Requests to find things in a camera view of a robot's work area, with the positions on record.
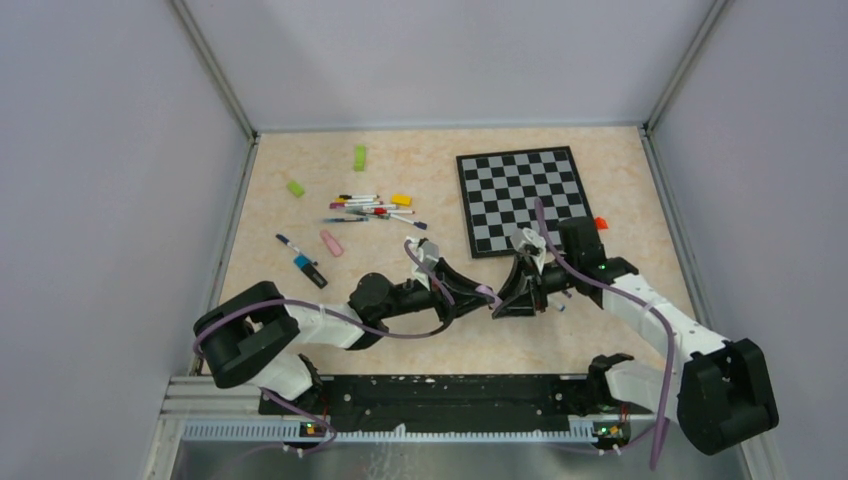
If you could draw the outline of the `blue black highlighter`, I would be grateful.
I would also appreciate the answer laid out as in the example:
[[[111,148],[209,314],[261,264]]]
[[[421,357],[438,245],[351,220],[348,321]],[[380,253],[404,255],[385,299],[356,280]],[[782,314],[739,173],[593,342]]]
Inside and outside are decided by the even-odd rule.
[[[319,289],[324,289],[328,285],[327,279],[318,271],[317,267],[307,257],[298,255],[293,259],[293,263],[300,272]]]

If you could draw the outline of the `pink highlighter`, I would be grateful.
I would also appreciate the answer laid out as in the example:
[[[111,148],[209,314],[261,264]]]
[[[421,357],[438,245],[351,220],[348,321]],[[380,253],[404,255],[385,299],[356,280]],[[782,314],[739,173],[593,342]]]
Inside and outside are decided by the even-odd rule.
[[[338,258],[344,254],[344,248],[331,232],[324,229],[319,232],[319,236],[333,257]]]

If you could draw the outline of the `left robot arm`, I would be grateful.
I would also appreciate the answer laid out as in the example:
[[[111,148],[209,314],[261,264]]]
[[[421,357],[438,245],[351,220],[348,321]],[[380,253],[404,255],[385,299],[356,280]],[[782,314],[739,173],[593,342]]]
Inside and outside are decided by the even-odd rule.
[[[364,350],[392,337],[385,324],[389,318],[432,310],[440,323],[435,331],[441,333],[465,310],[501,303],[490,287],[456,275],[443,262],[419,267],[398,284],[369,273],[339,305],[287,299],[274,283],[262,281],[201,317],[194,325],[193,349],[209,365],[218,388],[270,390],[303,414],[319,404],[321,380],[309,359],[291,346]]]

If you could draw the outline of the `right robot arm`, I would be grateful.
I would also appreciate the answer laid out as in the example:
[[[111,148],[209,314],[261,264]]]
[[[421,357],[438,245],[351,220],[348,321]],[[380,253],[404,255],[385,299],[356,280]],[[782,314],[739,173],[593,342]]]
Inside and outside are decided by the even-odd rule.
[[[521,306],[537,313],[551,293],[573,289],[616,316],[650,344],[665,364],[627,355],[599,356],[586,385],[589,404],[612,412],[623,402],[657,417],[655,451],[675,423],[701,453],[715,455],[776,428],[780,417],[765,355],[750,339],[731,341],[685,314],[622,257],[607,256],[595,222],[560,222],[562,246],[547,230],[516,229],[515,262],[493,314]]]

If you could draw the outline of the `lilac highlighter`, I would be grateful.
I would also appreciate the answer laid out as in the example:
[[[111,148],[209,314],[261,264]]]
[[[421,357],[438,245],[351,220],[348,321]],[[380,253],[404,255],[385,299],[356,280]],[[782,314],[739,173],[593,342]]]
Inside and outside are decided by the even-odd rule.
[[[475,288],[475,292],[484,297],[487,305],[491,310],[497,310],[503,303],[503,300],[497,293],[488,285],[480,284]]]

